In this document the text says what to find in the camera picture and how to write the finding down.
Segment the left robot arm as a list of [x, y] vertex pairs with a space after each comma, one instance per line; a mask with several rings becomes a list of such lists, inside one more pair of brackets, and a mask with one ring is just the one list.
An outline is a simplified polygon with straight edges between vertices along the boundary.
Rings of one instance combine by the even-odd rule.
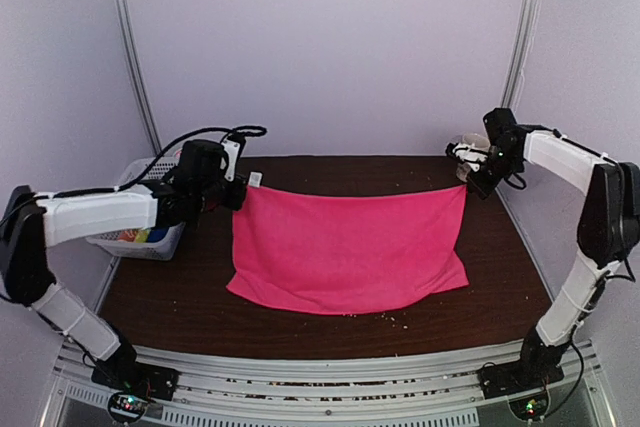
[[176, 166], [160, 179], [141, 173], [121, 186], [58, 193], [15, 188], [1, 220], [1, 278], [8, 300], [74, 341], [121, 390], [137, 389], [144, 371], [134, 347], [56, 278], [49, 253], [117, 231], [171, 229], [216, 207], [239, 210], [246, 181], [236, 164], [245, 143], [239, 132], [220, 141], [187, 141]]

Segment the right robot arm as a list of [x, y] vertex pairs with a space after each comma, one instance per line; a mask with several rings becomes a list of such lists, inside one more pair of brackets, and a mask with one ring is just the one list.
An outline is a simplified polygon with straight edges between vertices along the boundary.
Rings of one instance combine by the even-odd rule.
[[576, 257], [560, 293], [526, 335], [513, 380], [530, 389], [550, 377], [579, 324], [595, 309], [606, 284], [621, 276], [639, 243], [639, 168], [583, 146], [556, 129], [520, 124], [508, 108], [483, 118], [487, 158], [467, 178], [485, 198], [500, 182], [541, 167], [576, 188], [584, 203], [576, 225]]

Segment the orange bunny towel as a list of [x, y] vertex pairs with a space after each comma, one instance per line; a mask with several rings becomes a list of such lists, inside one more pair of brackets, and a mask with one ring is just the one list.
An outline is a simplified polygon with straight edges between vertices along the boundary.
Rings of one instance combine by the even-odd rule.
[[137, 237], [137, 230], [124, 230], [118, 236], [118, 241], [134, 242]]

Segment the pink towel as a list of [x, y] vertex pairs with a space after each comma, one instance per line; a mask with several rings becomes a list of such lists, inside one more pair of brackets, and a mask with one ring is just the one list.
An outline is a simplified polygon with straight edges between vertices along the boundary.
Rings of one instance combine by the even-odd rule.
[[232, 219], [232, 294], [314, 315], [410, 306], [468, 286], [456, 254], [463, 186], [382, 197], [250, 185]]

